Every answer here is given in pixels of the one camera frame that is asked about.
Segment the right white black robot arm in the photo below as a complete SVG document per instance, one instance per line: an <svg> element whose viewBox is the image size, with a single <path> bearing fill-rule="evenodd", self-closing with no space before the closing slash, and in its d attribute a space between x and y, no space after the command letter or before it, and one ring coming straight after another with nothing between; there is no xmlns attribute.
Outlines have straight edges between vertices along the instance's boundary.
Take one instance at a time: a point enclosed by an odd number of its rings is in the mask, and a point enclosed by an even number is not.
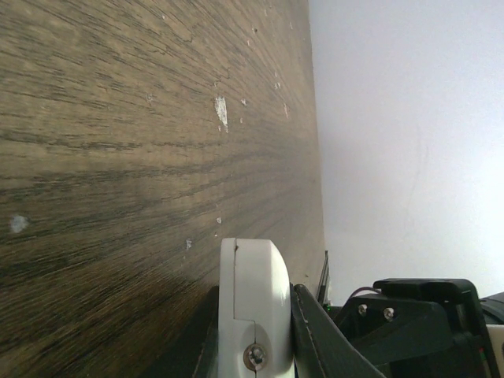
<svg viewBox="0 0 504 378"><path fill-rule="evenodd" d="M503 294L465 279L385 279L328 315L386 377L501 377Z"/></svg>

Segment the white remote control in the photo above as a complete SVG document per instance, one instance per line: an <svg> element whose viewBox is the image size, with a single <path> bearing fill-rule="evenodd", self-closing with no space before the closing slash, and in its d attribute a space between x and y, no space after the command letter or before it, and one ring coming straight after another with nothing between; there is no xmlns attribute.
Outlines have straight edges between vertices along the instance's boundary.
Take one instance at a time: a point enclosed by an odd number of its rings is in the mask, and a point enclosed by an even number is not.
<svg viewBox="0 0 504 378"><path fill-rule="evenodd" d="M268 239L221 242L217 375L295 376L290 279Z"/></svg>

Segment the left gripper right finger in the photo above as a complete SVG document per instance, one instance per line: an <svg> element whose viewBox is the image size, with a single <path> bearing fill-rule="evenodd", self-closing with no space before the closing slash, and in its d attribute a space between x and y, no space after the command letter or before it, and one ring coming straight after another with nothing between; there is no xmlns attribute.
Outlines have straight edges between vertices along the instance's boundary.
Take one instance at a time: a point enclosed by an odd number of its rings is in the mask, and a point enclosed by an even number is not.
<svg viewBox="0 0 504 378"><path fill-rule="evenodd" d="M348 342L307 287L301 284L291 286L291 333L297 377L383 376Z"/></svg>

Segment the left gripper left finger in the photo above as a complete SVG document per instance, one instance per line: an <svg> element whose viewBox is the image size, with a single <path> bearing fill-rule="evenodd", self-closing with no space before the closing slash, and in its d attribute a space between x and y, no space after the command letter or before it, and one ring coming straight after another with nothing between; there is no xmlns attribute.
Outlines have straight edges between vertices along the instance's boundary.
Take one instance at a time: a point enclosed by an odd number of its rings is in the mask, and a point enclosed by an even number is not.
<svg viewBox="0 0 504 378"><path fill-rule="evenodd" d="M142 377L216 377L218 360L219 287L200 302L175 342Z"/></svg>

